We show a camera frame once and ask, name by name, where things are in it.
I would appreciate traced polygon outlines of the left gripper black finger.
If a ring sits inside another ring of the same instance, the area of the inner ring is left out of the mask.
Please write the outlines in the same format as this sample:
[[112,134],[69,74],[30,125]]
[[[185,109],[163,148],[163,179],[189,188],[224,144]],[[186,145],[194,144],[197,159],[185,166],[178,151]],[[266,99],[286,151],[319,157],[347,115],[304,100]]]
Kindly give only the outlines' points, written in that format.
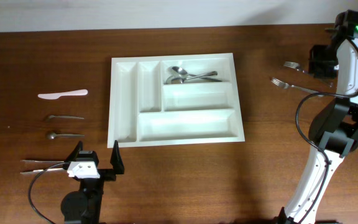
[[124,163],[119,151],[119,143],[117,140],[114,141],[110,164],[115,174],[122,175],[125,173]]
[[69,156],[64,160],[63,169],[67,170],[70,166],[70,163],[75,161],[78,157],[78,153],[83,150],[83,142],[79,141],[74,150],[69,154]]

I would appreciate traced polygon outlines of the metal spoon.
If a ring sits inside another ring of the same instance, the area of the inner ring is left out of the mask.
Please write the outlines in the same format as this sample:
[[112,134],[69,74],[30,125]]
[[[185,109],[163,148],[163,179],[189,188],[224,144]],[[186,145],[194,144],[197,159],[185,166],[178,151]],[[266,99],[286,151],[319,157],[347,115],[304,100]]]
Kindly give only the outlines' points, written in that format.
[[[186,74],[188,73],[184,68],[182,67],[177,67],[177,66],[174,66],[174,67],[171,67],[170,68],[171,71],[174,73],[180,73],[180,74]],[[202,80],[207,80],[207,81],[212,81],[212,82],[220,82],[221,80],[218,80],[215,78],[215,76],[210,76],[210,77],[203,77],[203,78],[195,78],[195,79],[202,79]]]
[[190,75],[189,73],[186,74],[180,74],[180,73],[174,73],[172,76],[168,77],[166,80],[166,84],[176,84],[176,83],[183,83],[185,80],[192,80],[195,78],[203,78],[203,77],[210,77],[210,76],[216,76],[218,73],[216,71],[204,73],[201,75]]

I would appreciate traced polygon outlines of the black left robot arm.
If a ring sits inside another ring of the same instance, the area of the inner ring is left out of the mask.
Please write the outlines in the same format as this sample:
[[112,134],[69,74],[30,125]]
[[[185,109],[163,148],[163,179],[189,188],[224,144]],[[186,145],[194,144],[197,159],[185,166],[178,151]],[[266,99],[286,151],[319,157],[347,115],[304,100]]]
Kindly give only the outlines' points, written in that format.
[[80,183],[80,188],[68,193],[61,202],[65,223],[99,223],[104,183],[115,181],[116,176],[125,171],[117,141],[113,144],[110,158],[112,168],[99,169],[98,164],[97,153],[85,151],[82,141],[65,159],[63,169]]

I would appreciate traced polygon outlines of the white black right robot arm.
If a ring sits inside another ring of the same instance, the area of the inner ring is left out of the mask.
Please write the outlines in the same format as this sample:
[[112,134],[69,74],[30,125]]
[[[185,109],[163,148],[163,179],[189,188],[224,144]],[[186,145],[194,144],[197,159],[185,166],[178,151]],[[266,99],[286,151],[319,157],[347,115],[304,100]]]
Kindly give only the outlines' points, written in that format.
[[316,212],[334,172],[358,148],[358,11],[336,16],[329,30],[331,42],[310,50],[309,71],[314,78],[337,80],[333,100],[300,136],[310,154],[294,196],[274,223],[316,223]]

